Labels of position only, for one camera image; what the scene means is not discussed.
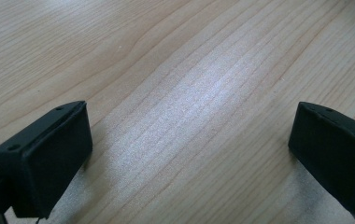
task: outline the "wood grain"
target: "wood grain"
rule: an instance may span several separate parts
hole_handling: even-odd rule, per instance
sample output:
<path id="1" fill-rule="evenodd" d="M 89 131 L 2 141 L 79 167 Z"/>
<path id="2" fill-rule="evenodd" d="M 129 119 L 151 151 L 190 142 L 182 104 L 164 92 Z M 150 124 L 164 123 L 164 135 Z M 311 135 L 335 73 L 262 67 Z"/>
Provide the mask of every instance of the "wood grain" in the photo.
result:
<path id="1" fill-rule="evenodd" d="M 355 223 L 287 147 L 300 101 L 355 118 L 355 1 L 0 0 L 0 143 L 76 100 L 40 223 Z"/>

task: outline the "black plastic block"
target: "black plastic block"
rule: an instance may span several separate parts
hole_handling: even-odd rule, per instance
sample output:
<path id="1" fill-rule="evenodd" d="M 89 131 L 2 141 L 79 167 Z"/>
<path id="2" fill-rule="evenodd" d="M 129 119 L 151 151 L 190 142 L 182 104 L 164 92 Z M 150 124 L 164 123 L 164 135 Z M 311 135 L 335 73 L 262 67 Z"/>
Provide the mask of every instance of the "black plastic block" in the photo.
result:
<path id="1" fill-rule="evenodd" d="M 49 217 L 91 152 L 85 102 L 57 107 L 3 143 L 0 175 L 17 194 L 17 217 Z"/>
<path id="2" fill-rule="evenodd" d="M 355 120 L 330 108 L 301 102 L 289 148 L 355 216 Z"/>

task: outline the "screw hole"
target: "screw hole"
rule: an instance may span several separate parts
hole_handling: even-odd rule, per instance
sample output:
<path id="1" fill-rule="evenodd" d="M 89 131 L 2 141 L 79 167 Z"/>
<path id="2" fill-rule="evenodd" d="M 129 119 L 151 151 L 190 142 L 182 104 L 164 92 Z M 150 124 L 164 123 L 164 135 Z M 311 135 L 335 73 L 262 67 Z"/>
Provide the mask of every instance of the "screw hole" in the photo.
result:
<path id="1" fill-rule="evenodd" d="M 8 151 L 13 151 L 13 150 L 16 150 L 16 149 L 20 148 L 20 146 L 21 145 L 19 145 L 19 144 L 14 144 L 11 147 L 8 147 L 7 150 Z"/>

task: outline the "wooden table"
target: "wooden table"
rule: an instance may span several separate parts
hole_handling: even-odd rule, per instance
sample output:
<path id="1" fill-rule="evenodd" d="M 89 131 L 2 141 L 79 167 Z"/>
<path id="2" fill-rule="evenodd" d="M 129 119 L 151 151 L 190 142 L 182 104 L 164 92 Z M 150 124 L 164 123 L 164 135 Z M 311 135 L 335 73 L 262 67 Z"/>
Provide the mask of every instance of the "wooden table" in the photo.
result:
<path id="1" fill-rule="evenodd" d="M 355 222 L 287 147 L 300 101 L 355 118 L 355 1 L 0 0 L 0 143 L 76 100 L 93 154 L 40 223 Z"/>

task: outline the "light wood surface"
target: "light wood surface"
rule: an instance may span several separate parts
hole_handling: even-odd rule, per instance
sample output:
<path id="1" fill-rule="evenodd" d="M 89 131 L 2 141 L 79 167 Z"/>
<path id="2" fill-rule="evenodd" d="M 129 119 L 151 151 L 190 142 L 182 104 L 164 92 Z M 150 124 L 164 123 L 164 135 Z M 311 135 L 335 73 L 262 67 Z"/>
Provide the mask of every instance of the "light wood surface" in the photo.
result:
<path id="1" fill-rule="evenodd" d="M 355 118 L 355 1 L 0 0 L 0 143 L 76 100 L 93 154 L 40 223 L 355 222 L 287 147 L 300 101 Z"/>

